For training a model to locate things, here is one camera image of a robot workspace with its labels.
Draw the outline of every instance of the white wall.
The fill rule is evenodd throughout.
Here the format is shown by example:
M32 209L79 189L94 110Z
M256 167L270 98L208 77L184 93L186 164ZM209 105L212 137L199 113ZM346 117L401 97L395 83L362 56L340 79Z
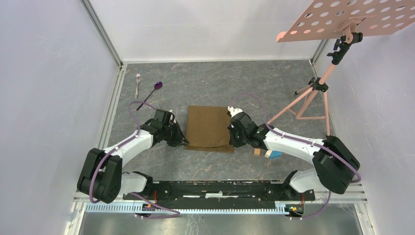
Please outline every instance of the white wall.
M350 48L327 83L336 134L361 163L380 235L413 233L414 38L415 24L391 36L365 37ZM330 61L318 61L319 76Z
M312 0L91 0L124 61L309 59L276 43Z
M61 234L116 65L80 1L0 5L0 234Z

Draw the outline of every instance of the tripod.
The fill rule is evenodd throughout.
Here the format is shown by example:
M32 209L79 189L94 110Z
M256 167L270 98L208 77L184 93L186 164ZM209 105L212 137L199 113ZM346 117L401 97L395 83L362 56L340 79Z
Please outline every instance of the tripod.
M338 65L341 60L343 59L346 52L349 50L350 46L354 43L361 42L363 40L363 34L362 33L356 33L356 32L350 32L347 35L342 36L340 39L336 40L336 43L334 44L334 52L327 54L327 56L333 57L333 60L331 61L331 65L328 67L326 72L322 77L318 77L316 80L313 77L310 82L308 82L308 85L301 88L298 91L295 91L295 94L300 94L300 96L295 99L293 102L291 102L287 107L285 107L283 110L281 110L277 115L275 115L272 119L268 121L268 124L271 124L275 119L277 119L279 116L281 116L286 111L290 111L292 114L296 116L296 119L299 120L305 120L305 119L325 119L326 129L327 129L327 136L330 136L330 120L328 115L328 101L327 101L327 90L328 86L326 85L326 80L331 75L331 73L336 68L336 65ZM313 101L314 97L316 97L318 92L323 92L323 100L324 100L324 116L322 117L302 117L302 114L307 109L307 107L310 105L311 101ZM301 99L306 97L308 94L310 94L307 99L305 100L303 106L298 111L298 113L294 112L291 107L293 107L296 103L298 103Z

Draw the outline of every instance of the folded cloth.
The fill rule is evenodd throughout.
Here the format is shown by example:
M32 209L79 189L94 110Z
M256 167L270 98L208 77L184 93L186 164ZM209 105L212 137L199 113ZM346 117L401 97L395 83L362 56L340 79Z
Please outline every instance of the folded cloth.
M227 107L189 106L185 136L189 145L185 149L233 153L228 130L231 118Z

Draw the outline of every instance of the purple spoon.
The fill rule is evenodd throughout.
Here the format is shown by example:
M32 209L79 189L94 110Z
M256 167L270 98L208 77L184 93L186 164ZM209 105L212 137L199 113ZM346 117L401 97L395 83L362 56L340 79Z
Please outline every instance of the purple spoon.
M153 89L153 91L147 96L147 98L144 100L144 102L146 102L147 101L147 99L151 96L151 94L155 91L155 90L158 90L158 89L160 89L161 87L163 86L163 83L162 82L157 82L156 84L154 84L154 89ZM141 108L143 106L143 104L141 104L138 108L137 108L137 111Z

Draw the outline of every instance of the blue block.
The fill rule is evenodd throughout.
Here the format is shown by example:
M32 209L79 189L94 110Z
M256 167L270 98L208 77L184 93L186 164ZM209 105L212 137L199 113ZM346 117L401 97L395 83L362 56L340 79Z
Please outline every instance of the blue block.
M280 152L280 151L272 151L269 159L277 158L277 157L279 157L281 155L282 155L282 152Z

